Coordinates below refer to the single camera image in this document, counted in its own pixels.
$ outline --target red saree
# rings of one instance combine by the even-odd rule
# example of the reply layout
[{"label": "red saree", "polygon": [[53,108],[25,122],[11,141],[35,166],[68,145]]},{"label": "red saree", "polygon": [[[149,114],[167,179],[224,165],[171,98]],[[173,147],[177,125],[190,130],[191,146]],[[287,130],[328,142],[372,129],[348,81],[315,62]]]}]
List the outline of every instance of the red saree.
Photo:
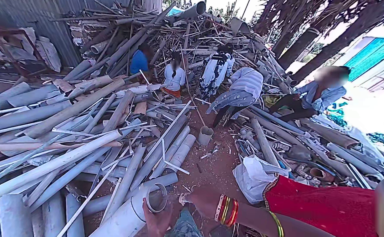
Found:
[{"label": "red saree", "polygon": [[303,221],[336,237],[376,237],[374,190],[316,188],[284,176],[263,192],[269,210]]}]

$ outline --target hand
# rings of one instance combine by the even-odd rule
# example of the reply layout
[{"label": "hand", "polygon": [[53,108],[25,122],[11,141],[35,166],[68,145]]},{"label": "hand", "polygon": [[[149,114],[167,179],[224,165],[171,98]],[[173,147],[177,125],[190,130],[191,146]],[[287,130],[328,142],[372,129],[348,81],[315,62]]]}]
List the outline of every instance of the hand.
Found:
[{"label": "hand", "polygon": [[186,196],[185,199],[192,202],[202,216],[213,219],[216,216],[220,195],[219,192],[211,188],[200,186],[195,187],[193,192]]},{"label": "hand", "polygon": [[170,224],[173,205],[167,202],[165,208],[159,213],[153,213],[149,210],[146,199],[142,200],[142,209],[145,215],[145,221],[148,228],[148,236],[163,237]]},{"label": "hand", "polygon": [[293,94],[293,100],[299,100],[300,99],[300,94]]}]

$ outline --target trousers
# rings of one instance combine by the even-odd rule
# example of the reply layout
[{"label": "trousers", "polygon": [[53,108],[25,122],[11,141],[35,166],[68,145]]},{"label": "trousers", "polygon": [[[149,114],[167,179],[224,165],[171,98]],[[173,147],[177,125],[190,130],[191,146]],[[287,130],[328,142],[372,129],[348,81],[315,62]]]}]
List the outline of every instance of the trousers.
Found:
[{"label": "trousers", "polygon": [[272,114],[277,112],[281,107],[288,106],[293,110],[293,113],[279,117],[279,119],[283,120],[284,122],[288,122],[293,119],[310,118],[318,114],[318,111],[312,108],[304,109],[301,105],[301,102],[301,99],[294,100],[292,94],[287,94],[269,108],[269,113]]}]

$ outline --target metal wall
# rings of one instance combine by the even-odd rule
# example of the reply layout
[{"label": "metal wall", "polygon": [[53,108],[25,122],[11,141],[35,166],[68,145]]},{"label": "metal wall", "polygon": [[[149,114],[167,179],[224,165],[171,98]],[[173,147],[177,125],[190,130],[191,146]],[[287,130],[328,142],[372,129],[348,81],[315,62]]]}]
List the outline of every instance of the metal wall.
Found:
[{"label": "metal wall", "polygon": [[[100,0],[111,6],[114,0]],[[128,0],[117,0],[123,5]],[[72,42],[65,22],[51,22],[62,14],[76,14],[84,8],[103,10],[94,0],[0,0],[0,25],[5,27],[33,27],[36,35],[45,36],[56,47],[63,66],[75,67],[81,61],[77,46]]]}]

